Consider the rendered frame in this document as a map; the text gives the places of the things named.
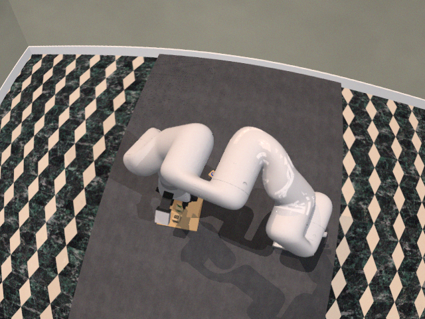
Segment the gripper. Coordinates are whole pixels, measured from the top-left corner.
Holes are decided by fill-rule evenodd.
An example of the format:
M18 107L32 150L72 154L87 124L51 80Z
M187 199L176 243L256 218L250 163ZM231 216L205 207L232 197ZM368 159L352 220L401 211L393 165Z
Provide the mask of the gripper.
M186 207L188 207L188 204L190 202L197 201L197 199L198 199L198 197L196 197L194 195L191 195L189 193L186 193L184 191L181 191L180 189L177 189L177 190L168 190L168 189L165 189L162 186L162 184L160 182L160 179L158 179L158 187L156 189L156 192L160 193L163 196L164 191L167 191L169 193L174 193L173 199L172 199L172 202L171 202L171 206L173 205L173 202L174 202L174 199L175 199L175 200L178 200L178 201L182 201L183 209L185 209Z

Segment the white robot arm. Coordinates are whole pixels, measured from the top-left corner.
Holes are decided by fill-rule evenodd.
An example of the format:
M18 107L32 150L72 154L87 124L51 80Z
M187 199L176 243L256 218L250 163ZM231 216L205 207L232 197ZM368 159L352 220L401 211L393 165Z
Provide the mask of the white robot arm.
M213 133L204 124L150 128L125 153L124 165L139 176L158 173L165 189L180 189L231 210L244 206L261 171L266 193L275 201L267 236L299 257L312 256L327 236L330 198L315 192L282 145L261 129L239 129L207 181L200 176L213 146Z

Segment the orange flat mat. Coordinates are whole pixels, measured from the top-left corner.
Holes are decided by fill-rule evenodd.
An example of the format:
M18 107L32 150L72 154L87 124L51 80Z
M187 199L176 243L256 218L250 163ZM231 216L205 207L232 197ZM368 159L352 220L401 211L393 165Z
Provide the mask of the orange flat mat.
M174 227L178 229L185 229L190 231L197 231L199 219L201 215L201 209L203 206L203 199L199 198L197 201L192 201L189 203L188 207L184 209L183 213L176 212L175 207L177 203L182 203L182 201L174 200L173 205L170 206L171 218L168 227ZM173 214L177 213L181 215L181 222L174 223L172 221Z

